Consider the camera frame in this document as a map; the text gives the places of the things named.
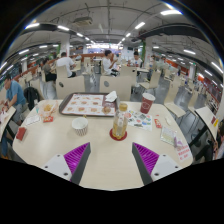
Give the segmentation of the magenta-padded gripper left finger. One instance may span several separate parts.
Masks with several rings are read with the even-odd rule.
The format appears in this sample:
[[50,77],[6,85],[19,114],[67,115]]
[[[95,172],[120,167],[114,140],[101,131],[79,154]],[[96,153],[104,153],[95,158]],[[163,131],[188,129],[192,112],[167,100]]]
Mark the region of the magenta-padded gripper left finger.
[[87,142],[64,155],[56,154],[42,168],[65,180],[79,184],[90,153],[90,143]]

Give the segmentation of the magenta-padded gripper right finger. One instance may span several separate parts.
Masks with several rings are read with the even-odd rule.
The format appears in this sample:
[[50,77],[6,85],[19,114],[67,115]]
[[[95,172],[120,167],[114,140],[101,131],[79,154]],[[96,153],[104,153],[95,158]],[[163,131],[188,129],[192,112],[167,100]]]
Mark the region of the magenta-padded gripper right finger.
[[132,154],[144,185],[150,184],[182,169],[182,167],[167,154],[159,155],[137,143],[132,144]]

